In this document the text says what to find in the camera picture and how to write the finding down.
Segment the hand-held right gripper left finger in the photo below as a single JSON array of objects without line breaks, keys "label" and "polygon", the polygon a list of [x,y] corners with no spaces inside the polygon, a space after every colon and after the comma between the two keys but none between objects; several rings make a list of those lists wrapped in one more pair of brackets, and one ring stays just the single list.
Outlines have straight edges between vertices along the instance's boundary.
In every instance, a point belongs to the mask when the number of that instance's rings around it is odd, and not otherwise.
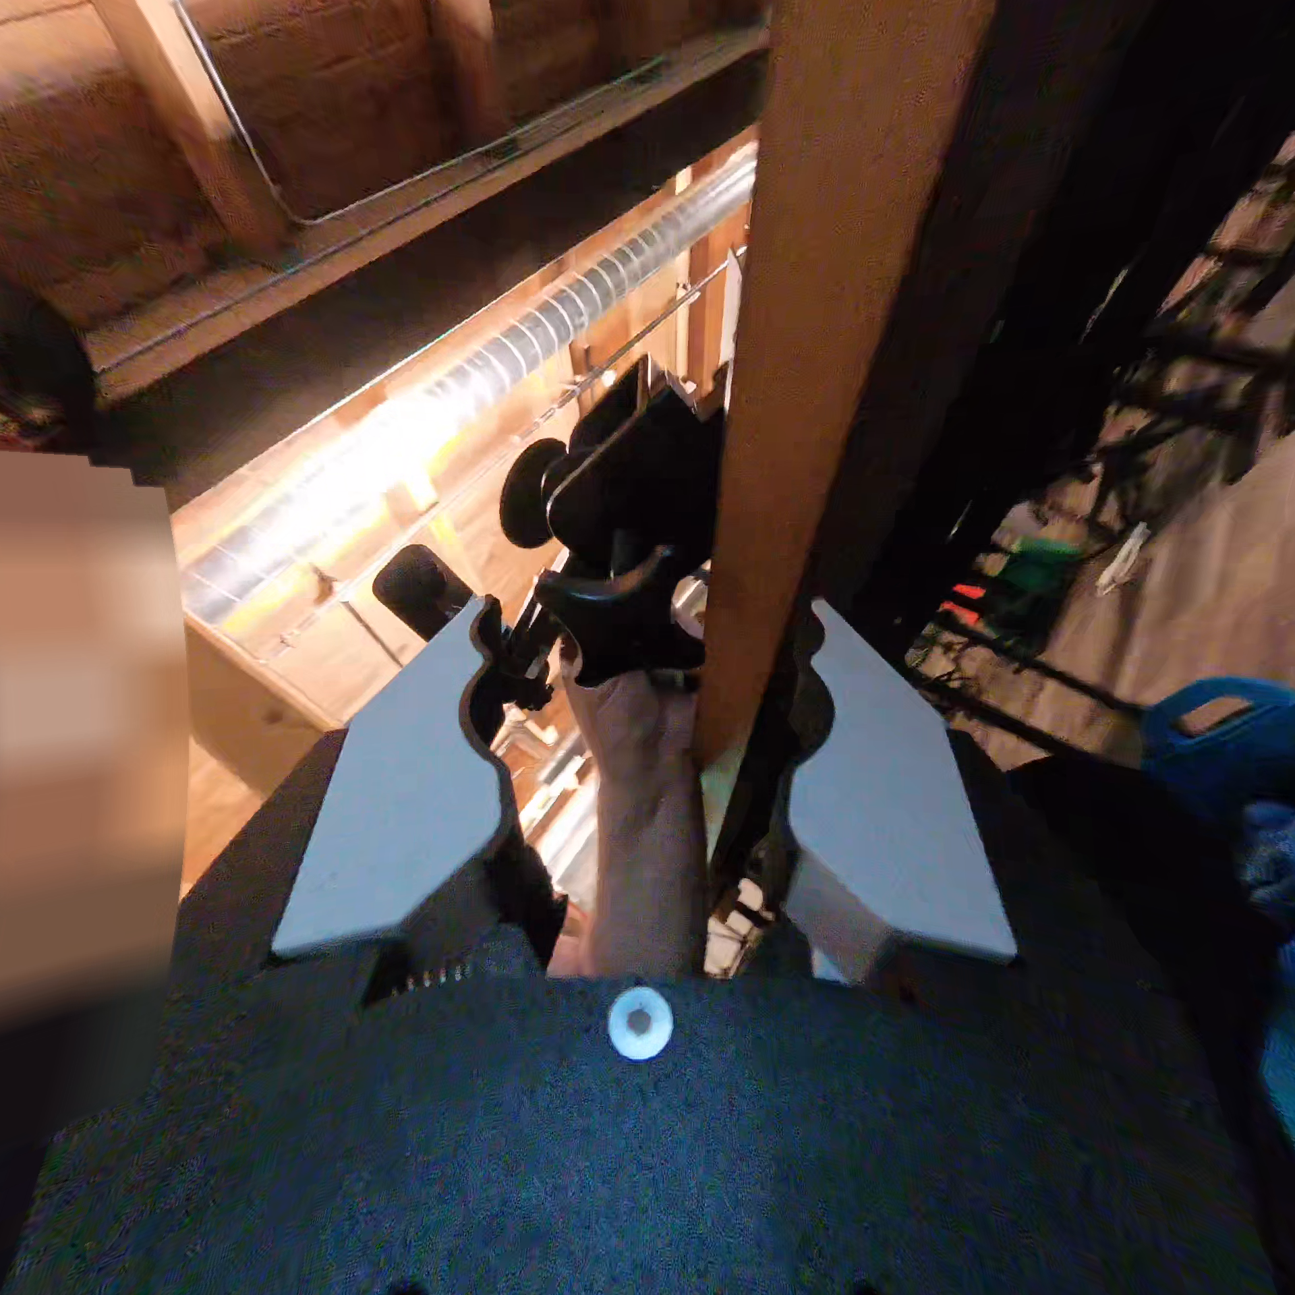
[{"label": "hand-held right gripper left finger", "polygon": [[403,947],[417,974],[499,920],[489,863],[516,826],[507,767],[470,701],[502,607],[478,595],[351,718],[271,952]]}]

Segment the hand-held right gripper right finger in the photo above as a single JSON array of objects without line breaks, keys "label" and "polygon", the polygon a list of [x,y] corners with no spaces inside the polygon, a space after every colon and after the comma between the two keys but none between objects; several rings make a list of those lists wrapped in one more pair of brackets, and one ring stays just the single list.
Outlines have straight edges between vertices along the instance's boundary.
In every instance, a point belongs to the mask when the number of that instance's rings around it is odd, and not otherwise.
[{"label": "hand-held right gripper right finger", "polygon": [[949,729],[826,599],[809,657],[832,720],[792,775],[797,862],[785,901],[817,979],[862,985],[896,947],[1016,959]]}]

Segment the black desk clamp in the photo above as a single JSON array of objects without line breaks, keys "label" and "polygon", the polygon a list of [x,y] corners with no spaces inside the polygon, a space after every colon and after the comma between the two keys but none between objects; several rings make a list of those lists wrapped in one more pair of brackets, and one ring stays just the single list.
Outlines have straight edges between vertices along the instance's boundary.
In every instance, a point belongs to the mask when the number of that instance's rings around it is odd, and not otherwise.
[{"label": "black desk clamp", "polygon": [[673,598],[714,552],[724,419],[670,375],[646,387],[637,366],[568,442],[545,438],[519,454],[501,494],[502,532],[519,549],[557,541],[566,560],[538,576],[504,633],[509,671],[538,668],[559,637],[577,650],[582,686],[702,666],[704,640]]}]

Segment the person's left forearm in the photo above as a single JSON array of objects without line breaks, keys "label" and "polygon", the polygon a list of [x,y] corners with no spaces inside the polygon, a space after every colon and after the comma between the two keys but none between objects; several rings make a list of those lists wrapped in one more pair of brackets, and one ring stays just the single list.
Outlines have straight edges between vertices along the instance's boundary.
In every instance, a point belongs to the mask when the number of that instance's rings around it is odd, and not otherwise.
[{"label": "person's left forearm", "polygon": [[678,682],[629,671],[585,686],[571,639],[562,682],[599,775],[595,903],[559,936],[559,979],[679,979],[707,956],[707,825],[693,758],[698,700]]}]

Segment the green plastic bin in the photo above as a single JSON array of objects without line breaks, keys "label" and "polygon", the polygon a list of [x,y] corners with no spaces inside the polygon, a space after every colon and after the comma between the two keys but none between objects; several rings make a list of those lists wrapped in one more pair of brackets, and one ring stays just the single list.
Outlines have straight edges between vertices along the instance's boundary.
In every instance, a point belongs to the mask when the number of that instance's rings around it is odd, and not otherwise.
[{"label": "green plastic bin", "polygon": [[998,576],[1021,595],[1064,599],[1085,564],[1085,552],[1045,537],[1021,537]]}]

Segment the blue felt tote bag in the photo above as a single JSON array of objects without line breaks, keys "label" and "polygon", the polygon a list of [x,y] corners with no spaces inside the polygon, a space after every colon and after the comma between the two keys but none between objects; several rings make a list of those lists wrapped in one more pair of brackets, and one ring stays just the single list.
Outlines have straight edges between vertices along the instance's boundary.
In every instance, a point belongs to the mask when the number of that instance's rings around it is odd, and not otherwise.
[{"label": "blue felt tote bag", "polygon": [[[1216,701],[1241,707],[1190,732],[1186,718]],[[1192,682],[1142,715],[1143,770],[1209,823],[1235,826],[1256,801],[1293,805],[1294,689],[1242,675]]]}]

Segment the small white object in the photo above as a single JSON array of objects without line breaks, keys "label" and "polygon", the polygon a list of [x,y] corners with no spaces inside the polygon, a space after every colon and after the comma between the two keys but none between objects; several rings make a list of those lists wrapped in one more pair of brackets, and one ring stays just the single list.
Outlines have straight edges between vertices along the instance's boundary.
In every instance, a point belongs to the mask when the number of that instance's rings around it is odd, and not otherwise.
[{"label": "small white object", "polygon": [[1094,581],[1094,593],[1097,596],[1108,596],[1132,579],[1143,549],[1152,537],[1154,529],[1146,521],[1140,521],[1126,534],[1116,556]]}]

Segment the blue cloth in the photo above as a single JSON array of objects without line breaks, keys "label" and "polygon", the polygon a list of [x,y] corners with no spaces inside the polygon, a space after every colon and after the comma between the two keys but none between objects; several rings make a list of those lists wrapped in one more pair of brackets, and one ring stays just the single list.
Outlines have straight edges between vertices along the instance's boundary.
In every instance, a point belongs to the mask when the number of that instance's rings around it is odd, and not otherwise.
[{"label": "blue cloth", "polygon": [[1253,801],[1242,814],[1239,872],[1248,898],[1279,930],[1277,990],[1262,1061],[1273,1104],[1294,1135],[1294,808]]}]

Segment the black table frame bar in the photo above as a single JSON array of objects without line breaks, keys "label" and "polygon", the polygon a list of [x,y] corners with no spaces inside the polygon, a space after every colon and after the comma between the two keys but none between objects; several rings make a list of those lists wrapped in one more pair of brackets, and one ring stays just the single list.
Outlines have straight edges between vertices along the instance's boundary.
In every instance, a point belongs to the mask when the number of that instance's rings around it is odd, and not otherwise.
[{"label": "black table frame bar", "polygon": [[937,611],[905,654],[910,682],[946,721],[972,732],[1004,768],[1087,752],[1138,768],[1143,707]]}]

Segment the silver ceiling duct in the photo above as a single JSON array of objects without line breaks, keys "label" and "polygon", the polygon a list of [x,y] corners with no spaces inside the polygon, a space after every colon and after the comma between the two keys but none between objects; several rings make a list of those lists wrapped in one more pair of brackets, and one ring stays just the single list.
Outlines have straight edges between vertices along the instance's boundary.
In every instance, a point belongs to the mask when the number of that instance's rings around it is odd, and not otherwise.
[{"label": "silver ceiling duct", "polygon": [[536,303],[509,315],[466,357],[423,380],[278,477],[231,531],[182,573],[187,613],[223,624],[325,534],[429,460],[481,415],[588,334],[704,235],[753,198],[759,145],[739,148],[650,222],[585,259]]}]

